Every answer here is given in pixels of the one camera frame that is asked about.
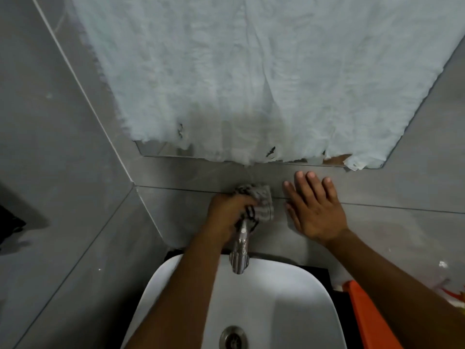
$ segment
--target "wall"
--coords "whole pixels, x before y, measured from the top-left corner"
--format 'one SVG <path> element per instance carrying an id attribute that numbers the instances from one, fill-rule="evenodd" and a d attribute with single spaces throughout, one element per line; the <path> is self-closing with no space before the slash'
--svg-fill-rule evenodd
<path id="1" fill-rule="evenodd" d="M 32 0 L 0 0 L 0 79 L 0 347 L 101 346 L 165 245 Z"/>
<path id="2" fill-rule="evenodd" d="M 318 245 L 290 230 L 282 208 L 282 182 L 291 180 L 297 170 L 312 169 L 319 176 L 333 178 L 350 226 L 370 246 L 429 285 L 449 277 L 450 289 L 463 289 L 465 41 L 382 169 L 348 172 L 340 167 L 282 163 L 245 167 L 203 159 L 141 156 L 116 119 L 111 94 L 80 41 L 66 2 L 37 2 L 169 246 L 188 244 L 205 217 L 212 193 L 232 191 L 244 182 L 266 183 L 275 198 L 275 221 L 252 236 L 253 250 L 327 267 L 333 282 L 343 281 L 348 275 L 342 266 Z M 439 261 L 449 268 L 440 268 Z"/>

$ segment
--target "tile grout line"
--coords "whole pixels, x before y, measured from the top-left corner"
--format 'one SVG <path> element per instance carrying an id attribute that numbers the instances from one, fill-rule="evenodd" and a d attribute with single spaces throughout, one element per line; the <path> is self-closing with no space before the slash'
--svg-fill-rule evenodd
<path id="1" fill-rule="evenodd" d="M 132 190 L 135 189 L 135 186 L 133 185 L 131 187 L 131 189 L 129 190 L 129 192 L 126 194 L 126 196 L 124 196 L 123 200 L 120 202 L 120 204 L 116 207 L 116 209 L 114 210 L 114 212 L 112 213 L 112 215 L 108 218 L 108 220 L 105 222 L 105 224 L 103 225 L 102 229 L 100 229 L 100 231 L 97 233 L 97 235 L 92 239 L 92 241 L 90 242 L 89 246 L 86 247 L 86 249 L 84 250 L 84 252 L 82 253 L 82 255 L 78 258 L 77 262 L 74 264 L 74 266 L 72 266 L 71 270 L 68 272 L 68 274 L 65 276 L 65 278 L 63 279 L 63 281 L 61 281 L 60 285 L 56 288 L 56 290 L 54 291 L 54 293 L 52 294 L 52 296 L 50 296 L 50 298 L 47 300 L 47 302 L 45 303 L 45 305 L 43 306 L 43 308 L 39 311 L 39 313 L 37 314 L 36 317 L 34 317 L 33 321 L 31 322 L 31 324 L 29 326 L 27 326 L 26 330 L 24 331 L 23 335 L 20 337 L 20 339 L 18 340 L 18 342 L 13 346 L 13 349 L 15 349 L 20 343 L 21 343 L 21 340 L 24 339 L 24 337 L 26 336 L 26 334 L 29 332 L 29 330 L 32 328 L 33 324 L 37 321 L 37 319 L 40 317 L 40 315 L 42 315 L 42 312 L 44 312 L 45 308 L 48 306 L 48 304 L 50 303 L 50 301 L 52 301 L 52 299 L 55 297 L 56 293 L 58 293 L 58 291 L 60 290 L 60 288 L 62 287 L 62 285 L 65 283 L 65 281 L 68 279 L 68 277 L 71 275 L 71 273 L 73 272 L 73 270 L 76 268 L 76 266 L 79 264 L 79 262 L 82 260 L 82 258 L 84 257 L 84 255 L 87 253 L 87 251 L 89 251 L 90 247 L 93 245 L 93 243 L 95 242 L 95 240 L 100 236 L 100 234 L 102 233 L 103 229 L 105 229 L 105 227 L 107 226 L 107 224 L 110 222 L 110 220 L 113 218 L 113 216 L 116 214 L 116 212 L 119 210 L 119 208 L 121 207 L 121 205 L 124 203 L 124 201 L 128 198 L 129 194 L 132 192 Z"/>
<path id="2" fill-rule="evenodd" d="M 137 196 L 139 196 L 139 199 L 141 200 L 142 204 L 144 205 L 144 208 L 146 209 L 146 211 L 147 211 L 147 213 L 148 213 L 148 216 L 149 216 L 150 219 L 152 220 L 152 223 L 154 224 L 155 229 L 157 229 L 158 235 L 160 236 L 161 240 L 163 241 L 163 237 L 161 236 L 160 229 L 158 229 L 157 223 L 155 223 L 154 218 L 152 217 L 152 215 L 151 215 L 150 212 L 148 211 L 148 208 L 147 208 L 147 205 L 145 204 L 144 199 L 142 198 L 142 196 L 140 195 L 139 191 L 137 190 L 137 186 L 134 186 L 134 188 L 135 188 L 135 190 L 136 190 Z"/>
<path id="3" fill-rule="evenodd" d="M 136 187 L 155 188 L 155 189 L 158 189 L 158 190 L 173 190 L 173 191 L 200 192 L 200 193 L 219 193 L 219 192 L 212 192 L 212 191 L 189 190 L 187 188 L 174 188 L 174 187 L 155 187 L 155 186 L 143 186 L 143 185 L 136 185 Z M 273 196 L 273 199 L 287 199 L 287 198 Z M 424 209 L 424 208 L 411 208 L 411 207 L 381 206 L 381 205 L 376 205 L 376 204 L 349 203 L 349 202 L 341 202 L 341 204 L 346 204 L 346 205 L 350 205 L 350 206 L 366 206 L 366 207 L 378 207 L 378 208 L 406 209 L 406 210 L 421 211 L 421 212 L 465 214 L 465 212 L 441 211 L 441 210 L 437 210 L 437 209 Z"/>
<path id="4" fill-rule="evenodd" d="M 47 29 L 48 29 L 48 32 L 50 33 L 50 35 L 52 36 L 53 40 L 55 41 L 55 44 L 56 44 L 56 46 L 58 47 L 58 50 L 60 51 L 61 56 L 63 57 L 63 59 L 65 60 L 65 63 L 67 64 L 69 70 L 71 71 L 71 74 L 73 75 L 74 80 L 75 80 L 76 83 L 78 84 L 78 86 L 79 86 L 79 88 L 80 88 L 82 94 L 84 95 L 85 100 L 87 101 L 87 103 L 88 103 L 90 109 L 92 110 L 92 112 L 93 112 L 95 118 L 97 119 L 97 122 L 100 124 L 100 127 L 102 128 L 103 133 L 105 134 L 105 136 L 106 136 L 108 142 L 110 142 L 110 145 L 112 146 L 113 151 L 115 152 L 116 156 L 118 157 L 119 162 L 121 163 L 121 165 L 123 165 L 124 171 L 125 171 L 126 174 L 128 175 L 130 181 L 133 182 L 132 179 L 131 179 L 131 176 L 129 175 L 129 171 L 126 169 L 126 166 L 123 164 L 123 160 L 122 160 L 121 157 L 119 156 L 118 151 L 116 150 L 115 146 L 113 145 L 113 142 L 110 140 L 110 136 L 108 136 L 107 131 L 105 130 L 105 128 L 104 128 L 103 125 L 102 125 L 102 122 L 100 121 L 99 117 L 97 116 L 97 113 L 96 113 L 95 109 L 93 108 L 93 106 L 92 106 L 92 104 L 91 104 L 89 98 L 87 97 L 87 94 L 85 93 L 84 88 L 82 87 L 81 83 L 79 82 L 78 76 L 77 76 L 76 73 L 74 72 L 74 70 L 73 70 L 73 68 L 72 68 L 72 66 L 71 66 L 71 64 L 70 64 L 70 62 L 69 62 L 69 60 L 68 60 L 68 58 L 66 57 L 65 52 L 64 52 L 63 49 L 61 48 L 61 45 L 60 45 L 60 43 L 58 42 L 58 40 L 57 40 L 57 38 L 56 38 L 56 36 L 55 36 L 55 33 L 54 33 L 52 27 L 50 26 L 49 22 L 47 21 L 47 18 L 45 17 L 45 14 L 44 14 L 44 12 L 42 11 L 42 8 L 40 7 L 40 5 L 39 5 L 39 3 L 37 2 L 37 0 L 32 0 L 32 2 L 34 3 L 35 7 L 37 8 L 37 11 L 39 12 L 40 16 L 42 17 L 42 20 L 44 21 L 45 26 L 46 26 Z"/>

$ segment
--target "gray cloth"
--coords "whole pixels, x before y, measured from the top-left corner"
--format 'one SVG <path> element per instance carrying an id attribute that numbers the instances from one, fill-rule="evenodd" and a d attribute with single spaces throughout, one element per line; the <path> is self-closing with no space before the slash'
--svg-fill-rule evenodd
<path id="1" fill-rule="evenodd" d="M 235 193 L 252 196 L 258 201 L 258 205 L 256 206 L 247 206 L 246 214 L 241 218 L 241 220 L 247 218 L 253 222 L 251 231 L 255 229 L 259 221 L 269 222 L 273 219 L 273 201 L 271 199 L 271 191 L 268 185 L 242 185 L 236 188 Z"/>

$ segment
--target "drain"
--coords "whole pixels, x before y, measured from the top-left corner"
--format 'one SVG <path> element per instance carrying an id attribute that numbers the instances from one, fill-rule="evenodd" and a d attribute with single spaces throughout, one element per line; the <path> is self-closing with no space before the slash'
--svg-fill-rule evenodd
<path id="1" fill-rule="evenodd" d="M 241 327 L 229 326 L 219 337 L 219 349 L 247 349 L 247 337 Z"/>

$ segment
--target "white sink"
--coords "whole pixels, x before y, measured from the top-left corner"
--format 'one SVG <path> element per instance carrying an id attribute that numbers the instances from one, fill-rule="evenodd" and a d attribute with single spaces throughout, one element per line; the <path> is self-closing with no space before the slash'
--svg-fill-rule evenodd
<path id="1" fill-rule="evenodd" d="M 123 347 L 180 258 L 170 258 L 152 276 Z M 243 329 L 250 349 L 346 348 L 336 309 L 323 285 L 305 270 L 280 262 L 251 258 L 249 267 L 238 276 L 232 272 L 228 256 L 221 256 L 202 349 L 218 349 L 222 332 L 230 326 Z"/>

